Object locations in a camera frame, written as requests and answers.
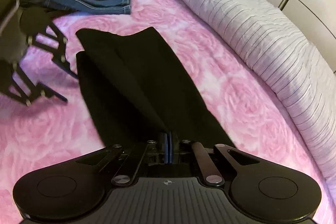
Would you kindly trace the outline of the black trousers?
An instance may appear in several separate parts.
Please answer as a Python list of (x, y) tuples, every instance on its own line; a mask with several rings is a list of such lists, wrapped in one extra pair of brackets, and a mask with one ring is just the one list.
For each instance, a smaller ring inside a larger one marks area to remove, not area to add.
[(120, 36), (83, 28), (76, 55), (80, 91), (105, 146), (179, 140), (232, 145), (193, 80), (158, 31)]

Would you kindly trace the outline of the blue jeans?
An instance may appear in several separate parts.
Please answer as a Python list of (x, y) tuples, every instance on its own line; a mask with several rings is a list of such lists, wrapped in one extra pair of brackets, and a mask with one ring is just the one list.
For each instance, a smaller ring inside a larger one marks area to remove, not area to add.
[(47, 11), (83, 12), (93, 15), (130, 15), (130, 0), (20, 0), (21, 6)]

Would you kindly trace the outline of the pink rose blanket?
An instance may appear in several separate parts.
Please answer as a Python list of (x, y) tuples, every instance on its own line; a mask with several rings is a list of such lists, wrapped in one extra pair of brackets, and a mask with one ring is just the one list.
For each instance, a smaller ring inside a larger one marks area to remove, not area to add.
[[(66, 57), (72, 69), (82, 49), (77, 30), (130, 35), (154, 27), (236, 147), (314, 178), (322, 191), (314, 219), (335, 223), (328, 188), (281, 102), (181, 0), (131, 0), (130, 15), (72, 14), (56, 19), (55, 24), (68, 38)], [(37, 48), (30, 48), (21, 67), (30, 79), (43, 82), (68, 102), (40, 98), (28, 107), (1, 96), (1, 223), (21, 221), (12, 198), (20, 177), (102, 147), (75, 79)]]

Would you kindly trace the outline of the lilac striped folded quilt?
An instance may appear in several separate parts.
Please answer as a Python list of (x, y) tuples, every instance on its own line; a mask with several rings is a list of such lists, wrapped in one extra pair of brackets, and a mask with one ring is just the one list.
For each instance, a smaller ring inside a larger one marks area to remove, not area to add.
[(335, 75), (316, 46), (266, 0), (183, 0), (276, 94), (335, 186)]

